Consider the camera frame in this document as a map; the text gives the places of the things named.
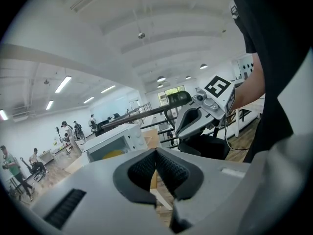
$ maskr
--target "white ceiling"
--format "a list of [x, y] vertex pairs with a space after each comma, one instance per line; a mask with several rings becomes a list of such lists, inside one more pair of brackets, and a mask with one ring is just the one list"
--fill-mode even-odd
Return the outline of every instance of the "white ceiling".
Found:
[[[229, 1], [30, 2], [0, 53], [0, 108], [42, 114], [49, 100], [55, 99], [56, 111], [79, 107], [111, 84], [151, 92], [160, 75], [173, 86], [187, 75], [200, 76], [202, 63], [210, 68], [245, 53]], [[66, 74], [73, 80], [56, 95]]]
[[[181, 82], [187, 75], [198, 75], [202, 63], [214, 66], [245, 52], [229, 1], [65, 0], [65, 4], [101, 30], [150, 92], [160, 75]], [[139, 32], [146, 34], [143, 40]]]
[[[55, 91], [66, 76], [72, 79], [56, 94]], [[38, 116], [82, 106], [94, 96], [100, 99], [101, 91], [116, 84], [104, 78], [80, 71], [30, 61], [2, 59], [0, 63], [0, 108], [14, 117]], [[50, 100], [54, 103], [49, 111]]]

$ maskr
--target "person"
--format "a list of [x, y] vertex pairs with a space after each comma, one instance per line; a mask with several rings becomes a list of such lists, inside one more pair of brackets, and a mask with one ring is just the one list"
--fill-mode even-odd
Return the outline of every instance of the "person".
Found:
[[75, 124], [74, 130], [75, 130], [77, 137], [86, 142], [86, 137], [85, 137], [85, 134], [83, 132], [82, 126], [80, 124], [78, 124], [76, 121], [74, 121], [74, 124]]
[[47, 169], [45, 168], [45, 166], [44, 166], [44, 164], [43, 164], [42, 162], [38, 161], [38, 159], [37, 159], [37, 153], [38, 153], [37, 148], [34, 148], [34, 153], [33, 153], [33, 155], [31, 155], [31, 156], [29, 157], [29, 162], [30, 162], [30, 164], [33, 166], [33, 168], [34, 168], [35, 170], [37, 170], [37, 168], [40, 168], [42, 171], [45, 171], [46, 173], [48, 173], [49, 170], [47, 170]]
[[288, 35], [286, 21], [278, 15], [279, 10], [273, 11], [267, 6], [270, 2], [264, 0], [232, 0], [230, 3], [232, 17], [243, 34], [246, 52], [252, 54], [254, 64], [251, 75], [235, 90], [232, 109], [243, 107], [266, 94], [262, 118], [244, 159], [247, 163], [252, 162], [256, 153], [269, 150], [276, 142], [293, 134], [277, 97], [309, 50], [309, 46], [297, 42], [299, 38]]
[[63, 140], [64, 140], [65, 142], [69, 142], [69, 137], [68, 137], [67, 132], [64, 134]]
[[[173, 138], [173, 133], [172, 133], [171, 131], [168, 131], [168, 132], [167, 132], [167, 138], [168, 138], [168, 139]], [[171, 140], [171, 146], [173, 146], [173, 145], [174, 145], [174, 140]]]
[[93, 114], [91, 114], [91, 119], [88, 121], [88, 125], [91, 128], [91, 132], [95, 133], [97, 128], [97, 122], [96, 119], [93, 117]]
[[12, 173], [12, 175], [16, 178], [16, 180], [19, 181], [20, 184], [25, 189], [26, 194], [28, 195], [30, 201], [33, 201], [32, 194], [34, 193], [35, 188], [23, 180], [18, 163], [16, 162], [14, 157], [7, 151], [6, 147], [4, 145], [1, 145], [0, 149], [3, 152], [3, 159], [4, 159], [4, 165], [2, 166], [2, 168], [5, 170], [8, 169]]
[[97, 125], [97, 121], [96, 121], [96, 119], [93, 117], [94, 115], [93, 114], [91, 114], [91, 119], [90, 119], [90, 121], [91, 121], [91, 123], [93, 124], [93, 125]]
[[79, 149], [79, 147], [78, 147], [78, 145], [75, 142], [74, 137], [73, 137], [73, 128], [70, 125], [68, 125], [66, 121], [62, 122], [62, 127], [65, 128], [65, 131], [67, 132], [67, 135], [69, 138], [69, 142], [72, 145], [73, 149], [80, 151], [80, 149]]

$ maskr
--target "white shirt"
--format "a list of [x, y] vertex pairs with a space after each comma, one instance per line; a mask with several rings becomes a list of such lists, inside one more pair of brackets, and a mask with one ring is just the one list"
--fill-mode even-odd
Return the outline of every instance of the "white shirt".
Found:
[[92, 117], [90, 120], [94, 121], [94, 124], [97, 124], [97, 121], [96, 121], [96, 119], [94, 117]]
[[31, 161], [32, 163], [37, 162], [37, 161], [38, 161], [38, 160], [37, 160], [37, 154], [33, 153], [33, 155], [31, 155], [31, 157], [30, 157], [29, 159], [30, 159], [30, 161]]
[[68, 138], [73, 138], [73, 131], [72, 131], [72, 129], [67, 125], [67, 126], [65, 126], [65, 131], [67, 132], [67, 134], [68, 134]]

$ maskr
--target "black cable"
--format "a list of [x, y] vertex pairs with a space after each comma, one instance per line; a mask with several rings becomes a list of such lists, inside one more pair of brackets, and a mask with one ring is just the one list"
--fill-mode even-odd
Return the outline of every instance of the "black cable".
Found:
[[227, 126], [226, 126], [226, 118], [224, 119], [224, 130], [225, 130], [225, 140], [226, 140], [226, 143], [227, 143], [229, 149], [236, 150], [236, 151], [247, 151], [247, 150], [250, 149], [250, 147], [247, 148], [247, 149], [234, 149], [234, 148], [231, 147], [231, 145], [228, 143], [227, 136], [226, 136], [227, 135], [227, 130], [228, 130], [228, 122], [227, 122]]

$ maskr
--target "person's arm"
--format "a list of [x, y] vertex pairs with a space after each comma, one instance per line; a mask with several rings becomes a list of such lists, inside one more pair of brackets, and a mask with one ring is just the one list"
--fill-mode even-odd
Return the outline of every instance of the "person's arm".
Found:
[[8, 167], [12, 167], [12, 166], [16, 165], [16, 163], [13, 161], [13, 162], [11, 162], [11, 163], [9, 163], [7, 165], [8, 165]]
[[252, 54], [254, 70], [241, 86], [235, 90], [235, 102], [232, 110], [243, 107], [259, 99], [265, 93], [265, 81], [258, 53]]

